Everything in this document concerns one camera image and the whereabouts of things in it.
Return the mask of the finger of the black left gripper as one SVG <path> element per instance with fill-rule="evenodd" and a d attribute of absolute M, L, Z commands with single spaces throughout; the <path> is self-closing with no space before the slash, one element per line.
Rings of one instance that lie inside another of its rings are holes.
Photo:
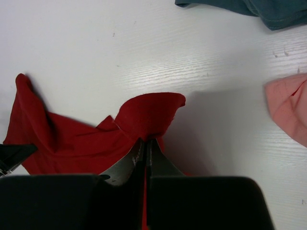
<path fill-rule="evenodd" d="M 11 174 L 29 156 L 37 151 L 33 144 L 25 145 L 0 145 L 0 176 Z"/>

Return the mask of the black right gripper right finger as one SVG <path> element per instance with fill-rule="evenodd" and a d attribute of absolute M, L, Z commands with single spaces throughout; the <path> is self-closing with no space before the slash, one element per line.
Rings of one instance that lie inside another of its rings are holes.
<path fill-rule="evenodd" d="M 162 153 L 146 150 L 147 226 L 151 230 L 272 230 L 262 190 L 247 177 L 186 176 Z"/>

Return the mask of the red t shirt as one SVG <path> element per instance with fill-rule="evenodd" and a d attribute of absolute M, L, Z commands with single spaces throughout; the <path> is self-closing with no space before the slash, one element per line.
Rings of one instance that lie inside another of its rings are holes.
<path fill-rule="evenodd" d="M 150 230 L 147 226 L 147 144 L 155 139 L 161 148 L 162 136 L 185 101 L 185 97 L 179 93 L 143 94 L 126 101 L 115 118 L 108 116 L 98 126 L 90 126 L 47 111 L 30 79 L 19 74 L 7 136 L 2 144 L 33 144 L 37 151 L 2 178 L 100 175 L 141 140 L 144 142 L 141 230 Z"/>

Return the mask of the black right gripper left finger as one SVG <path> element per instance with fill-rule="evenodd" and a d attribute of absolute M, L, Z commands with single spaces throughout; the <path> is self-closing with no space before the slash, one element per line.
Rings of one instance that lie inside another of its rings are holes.
<path fill-rule="evenodd" d="M 8 176 L 0 181 L 3 230 L 139 230 L 144 142 L 100 175 Z"/>

